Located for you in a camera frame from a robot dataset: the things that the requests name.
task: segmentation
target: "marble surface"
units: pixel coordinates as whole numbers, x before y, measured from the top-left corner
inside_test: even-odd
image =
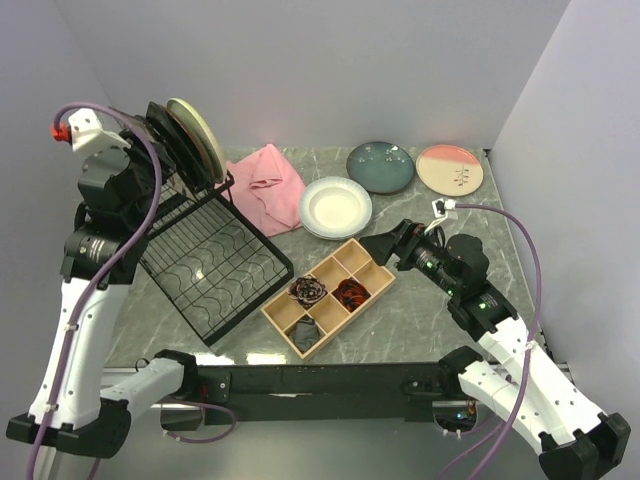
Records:
[[[300,173],[305,184],[326,176],[347,176],[345,162],[350,147],[283,148],[282,152]],[[418,148],[407,148],[414,159]],[[238,161],[253,149],[227,152]],[[460,197],[465,203],[501,206],[500,197],[482,150],[472,150],[484,169],[482,186]],[[362,235],[381,233],[403,218],[428,223],[431,201],[440,195],[429,190],[417,177],[396,195],[371,195],[373,218]],[[447,237],[464,232],[479,237],[491,261],[489,279],[529,321],[533,305],[506,220],[490,212],[459,211],[457,222],[445,226]],[[272,238],[287,255],[296,275],[310,270],[335,250],[339,243],[321,240],[303,228]],[[397,280],[375,304],[358,317],[309,363],[378,363],[437,361],[451,350],[472,345],[447,311],[449,297],[416,271],[397,272]],[[223,339],[207,348],[181,315],[164,297],[153,280],[138,268],[136,280],[115,326],[108,367],[131,367],[140,357],[151,358],[170,348],[190,352],[200,364],[300,363],[280,334],[260,310],[256,310]]]

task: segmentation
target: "cream plate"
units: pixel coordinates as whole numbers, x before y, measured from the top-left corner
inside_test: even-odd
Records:
[[[170,98],[167,102],[167,108],[198,136],[209,154],[209,159],[216,172],[216,183],[224,182],[227,177],[227,162],[224,159],[224,151],[220,148],[204,118],[188,102],[180,98]]]
[[[309,185],[299,203],[300,221],[314,235],[327,240],[352,237],[371,220],[369,194],[353,180],[326,177]]]

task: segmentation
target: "drying rack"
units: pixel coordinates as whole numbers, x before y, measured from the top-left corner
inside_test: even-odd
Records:
[[[291,261],[233,205],[233,183],[229,173],[195,199],[163,187],[141,260],[207,346],[293,278]]]

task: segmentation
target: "gray marble tabletop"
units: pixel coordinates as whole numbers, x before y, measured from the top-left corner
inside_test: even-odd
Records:
[[[418,148],[408,148],[415,160]],[[253,149],[227,151],[232,162]],[[351,148],[283,148],[282,152],[300,173],[305,184],[327,176],[346,177]],[[482,186],[461,197],[465,203],[501,206],[489,162],[482,150],[471,150],[484,169]],[[385,232],[403,218],[428,223],[431,201],[440,195],[417,177],[396,195],[372,195],[373,218],[362,235]],[[479,237],[491,261],[489,280],[531,319],[533,305],[525,284],[506,220],[500,215],[461,210],[457,222],[445,226],[447,237],[458,232]],[[310,270],[335,250],[339,243],[321,240],[303,228],[272,238],[287,255],[296,275]],[[310,363],[379,363],[437,361],[462,345],[473,345],[447,312],[449,297],[416,271],[397,272],[397,279],[367,311],[326,345]],[[250,314],[211,348],[207,348],[187,325],[153,280],[138,268],[131,294],[115,326],[108,367],[131,367],[140,357],[151,358],[164,348],[193,353],[199,364],[300,363],[260,310]]]

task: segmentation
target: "pink towel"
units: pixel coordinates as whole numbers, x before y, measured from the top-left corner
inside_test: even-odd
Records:
[[[298,202],[304,183],[275,146],[269,144],[238,163],[227,162],[227,168],[235,179],[233,203],[258,230],[272,237],[301,226]]]

